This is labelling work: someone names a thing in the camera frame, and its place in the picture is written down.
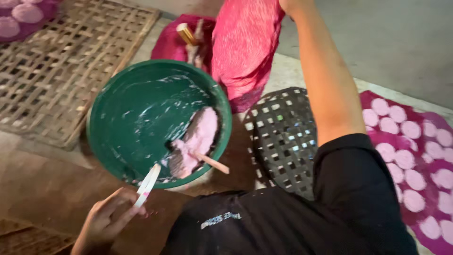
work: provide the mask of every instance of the dark woven tray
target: dark woven tray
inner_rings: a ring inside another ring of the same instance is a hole
[[[312,200],[318,146],[307,91],[291,87],[269,93],[250,112],[256,159],[264,174],[286,191]]]

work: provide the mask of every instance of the person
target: person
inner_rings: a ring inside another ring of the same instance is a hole
[[[280,0],[299,33],[300,62],[318,129],[308,201],[279,187],[200,196],[185,205],[162,254],[417,254],[400,216],[394,183],[366,135],[345,62],[314,0]],[[143,208],[118,221],[121,189],[94,205],[72,254],[97,253]]]

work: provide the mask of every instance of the wooden stick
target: wooden stick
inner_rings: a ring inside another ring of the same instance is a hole
[[[210,158],[210,157],[208,157],[206,155],[203,155],[203,154],[198,153],[198,152],[190,152],[190,154],[193,154],[193,155],[197,156],[199,159],[203,160],[208,165],[211,165],[212,167],[215,167],[218,170],[222,171],[224,174],[229,174],[230,173],[230,168],[229,167],[225,166],[224,164],[222,164],[222,163],[220,163],[218,161],[213,160],[212,158]]]

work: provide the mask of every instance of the black shirt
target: black shirt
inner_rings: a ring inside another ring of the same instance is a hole
[[[162,254],[417,254],[367,135],[322,145],[313,171],[314,202],[279,187],[199,196]]]

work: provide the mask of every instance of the green plastic basin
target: green plastic basin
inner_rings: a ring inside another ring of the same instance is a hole
[[[91,149],[117,178],[137,185],[155,164],[162,170],[155,188],[187,184],[211,167],[204,164],[184,179],[171,176],[169,143],[181,138],[192,114],[212,106],[219,131],[210,157],[218,160],[231,134],[231,109],[221,87],[202,70],[174,60],[148,60],[115,75],[88,114]]]

